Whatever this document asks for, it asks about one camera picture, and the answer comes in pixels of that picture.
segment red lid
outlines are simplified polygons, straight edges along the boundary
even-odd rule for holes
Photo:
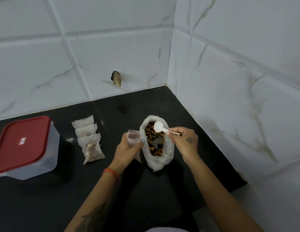
[[[5,126],[0,137],[0,173],[33,164],[47,148],[51,120],[39,116]]]

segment person's left hand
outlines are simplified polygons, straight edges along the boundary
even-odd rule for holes
[[[117,146],[116,153],[114,154],[113,161],[109,165],[109,168],[115,171],[117,174],[122,174],[125,168],[135,158],[137,152],[143,147],[144,142],[140,141],[133,148],[129,147],[127,143],[127,133],[124,133],[120,144]]]

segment black granite counter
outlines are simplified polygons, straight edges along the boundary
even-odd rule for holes
[[[199,155],[228,191],[245,184],[167,87],[2,120],[0,134],[11,121],[40,115],[49,116],[61,135],[58,164],[52,172],[24,181],[0,178],[1,232],[63,231],[111,163],[122,134],[139,130],[148,115],[162,117],[169,127],[194,129]],[[90,115],[101,133],[106,158],[83,165],[84,155],[71,122]],[[106,230],[145,231],[204,205],[190,169],[175,148],[173,161],[159,172],[153,173],[144,158],[142,164],[134,160],[125,170],[112,196]]]

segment white plastic bag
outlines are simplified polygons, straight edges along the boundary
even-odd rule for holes
[[[126,134],[127,137],[127,143],[129,144],[129,147],[132,148],[134,147],[136,144],[138,144],[141,140],[141,133],[139,131],[136,130],[129,130]],[[140,150],[137,152],[135,159],[137,161],[140,161]]]
[[[77,139],[78,144],[82,147],[83,154],[86,158],[83,164],[105,158],[105,155],[103,154],[99,144],[100,140],[100,133]]]
[[[148,123],[152,121],[161,121],[163,123],[164,128],[169,128],[163,118],[150,115],[144,120],[143,124],[140,126],[139,131],[141,133],[141,139],[147,140],[144,130]],[[153,156],[150,152],[149,145],[147,142],[145,142],[144,146],[142,147],[142,150],[148,166],[153,170],[153,172],[156,172],[161,170],[166,164],[169,164],[172,161],[172,159],[174,158],[174,148],[175,143],[171,143],[170,138],[165,134],[162,156]]]
[[[89,125],[80,129],[75,129],[78,138],[84,138],[87,136],[94,135],[97,130],[97,124]]]
[[[93,115],[89,116],[88,118],[84,118],[81,120],[75,120],[75,122],[72,122],[72,125],[75,129],[80,129],[80,128],[87,127],[87,126],[93,125],[93,124],[94,124]]]

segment arm tattoo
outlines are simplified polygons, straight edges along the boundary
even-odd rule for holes
[[[189,142],[190,144],[192,143],[193,139],[191,137],[187,138],[187,142]]]
[[[106,202],[94,208],[88,215],[82,216],[83,221],[75,232],[100,232],[105,221]]]

